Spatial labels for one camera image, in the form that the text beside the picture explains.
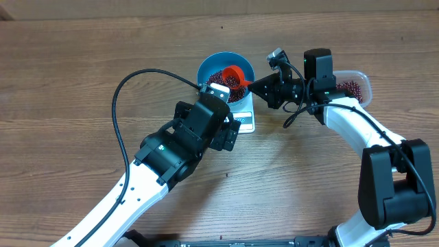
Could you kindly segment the orange measuring scoop blue handle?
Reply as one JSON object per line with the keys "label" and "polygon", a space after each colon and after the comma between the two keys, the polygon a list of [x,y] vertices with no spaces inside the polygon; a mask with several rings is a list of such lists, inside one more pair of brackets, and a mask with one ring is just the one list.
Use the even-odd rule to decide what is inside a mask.
{"label": "orange measuring scoop blue handle", "polygon": [[237,65],[231,65],[223,69],[222,79],[227,83],[227,86],[231,89],[248,87],[250,84],[252,84],[251,81],[245,78],[244,71]]}

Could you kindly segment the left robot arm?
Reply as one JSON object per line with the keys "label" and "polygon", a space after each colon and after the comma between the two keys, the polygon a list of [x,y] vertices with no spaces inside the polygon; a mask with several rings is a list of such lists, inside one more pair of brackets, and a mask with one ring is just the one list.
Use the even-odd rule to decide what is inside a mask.
{"label": "left robot arm", "polygon": [[114,246],[152,205],[190,176],[231,116],[228,93],[201,93],[193,105],[148,135],[128,171],[56,246]]}

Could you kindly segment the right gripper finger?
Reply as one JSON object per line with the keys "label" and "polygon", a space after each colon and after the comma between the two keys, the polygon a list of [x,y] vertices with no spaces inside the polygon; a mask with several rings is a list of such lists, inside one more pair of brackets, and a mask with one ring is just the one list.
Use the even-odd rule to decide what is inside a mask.
{"label": "right gripper finger", "polygon": [[265,76],[264,78],[255,80],[253,83],[248,85],[248,88],[257,88],[257,87],[270,88],[275,84],[278,84],[280,80],[281,80],[281,75],[279,72],[272,73],[270,75]]}
{"label": "right gripper finger", "polygon": [[267,103],[270,103],[273,100],[273,94],[269,86],[249,85],[248,90],[256,96],[259,96]]}

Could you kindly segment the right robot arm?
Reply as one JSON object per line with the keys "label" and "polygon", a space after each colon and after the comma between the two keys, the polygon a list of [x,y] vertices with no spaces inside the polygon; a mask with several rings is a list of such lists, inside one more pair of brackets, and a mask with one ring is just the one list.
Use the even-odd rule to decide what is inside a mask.
{"label": "right robot arm", "polygon": [[282,49],[267,57],[272,74],[250,84],[249,90],[273,109],[297,105],[285,120],[288,127],[301,113],[313,115],[337,132],[361,158],[357,200],[359,209],[327,235],[295,237],[295,246],[388,246],[393,234],[429,218],[436,226],[436,194],[428,145],[407,140],[385,128],[361,106],[351,86],[333,72],[329,49],[304,53],[297,70]]}

